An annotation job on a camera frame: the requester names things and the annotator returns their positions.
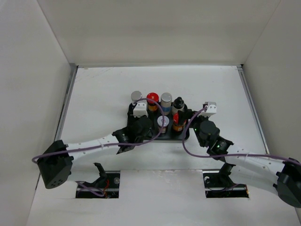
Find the black cap white bottle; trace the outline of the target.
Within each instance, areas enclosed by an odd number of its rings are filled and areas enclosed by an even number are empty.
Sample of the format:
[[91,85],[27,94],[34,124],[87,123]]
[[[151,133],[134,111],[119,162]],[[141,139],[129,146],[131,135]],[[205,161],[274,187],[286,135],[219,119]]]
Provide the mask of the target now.
[[184,111],[185,103],[182,97],[177,97],[172,104],[172,115],[178,113],[178,111]]

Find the red lid jar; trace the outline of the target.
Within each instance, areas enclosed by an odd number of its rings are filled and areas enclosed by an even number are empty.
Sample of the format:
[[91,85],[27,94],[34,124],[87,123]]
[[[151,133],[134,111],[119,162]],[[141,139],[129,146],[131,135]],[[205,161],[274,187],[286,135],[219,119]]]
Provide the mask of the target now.
[[184,112],[178,111],[176,114],[173,115],[172,131],[175,134],[181,134],[184,130],[185,124],[186,118]]
[[151,112],[155,112],[158,110],[158,106],[156,103],[159,101],[159,96],[157,93],[151,92],[147,96],[148,110]]

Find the silver lid blue jar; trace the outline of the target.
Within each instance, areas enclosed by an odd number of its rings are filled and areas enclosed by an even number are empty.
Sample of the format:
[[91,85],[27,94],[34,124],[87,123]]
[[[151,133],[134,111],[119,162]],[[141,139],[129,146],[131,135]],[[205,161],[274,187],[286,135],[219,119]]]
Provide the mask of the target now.
[[138,90],[134,91],[131,93],[131,100],[132,100],[132,105],[135,106],[138,103],[144,103],[142,100],[142,93]]

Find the white lid spice jar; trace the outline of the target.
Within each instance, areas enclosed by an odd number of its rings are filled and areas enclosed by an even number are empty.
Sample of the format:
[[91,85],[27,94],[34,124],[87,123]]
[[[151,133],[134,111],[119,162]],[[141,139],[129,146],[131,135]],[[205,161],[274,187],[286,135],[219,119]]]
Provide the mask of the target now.
[[170,123],[170,120],[166,115],[159,116],[157,118],[158,132],[161,132],[160,133],[161,136],[166,134],[169,123]]

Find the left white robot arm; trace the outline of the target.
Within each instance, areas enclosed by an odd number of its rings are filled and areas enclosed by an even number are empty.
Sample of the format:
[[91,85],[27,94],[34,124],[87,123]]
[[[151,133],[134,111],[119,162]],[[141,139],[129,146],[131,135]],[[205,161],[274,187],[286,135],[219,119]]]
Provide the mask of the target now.
[[33,158],[38,165],[46,189],[53,189],[75,176],[72,168],[77,161],[95,161],[107,155],[117,155],[143,145],[151,137],[152,121],[149,118],[148,105],[145,101],[130,104],[128,116],[133,117],[126,127],[95,140],[66,144],[62,140],[53,142],[47,150]]

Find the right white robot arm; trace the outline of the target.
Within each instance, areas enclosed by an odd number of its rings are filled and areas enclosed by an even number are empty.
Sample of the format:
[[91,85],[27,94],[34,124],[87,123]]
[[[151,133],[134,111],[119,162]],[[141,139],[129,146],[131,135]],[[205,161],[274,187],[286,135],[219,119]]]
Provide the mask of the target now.
[[293,158],[271,154],[255,154],[239,148],[232,141],[220,136],[216,125],[205,118],[206,107],[198,112],[178,111],[174,122],[186,123],[185,129],[195,123],[199,145],[207,148],[202,158],[212,158],[224,163],[218,174],[223,186],[252,185],[277,195],[286,204],[301,206],[301,164]]

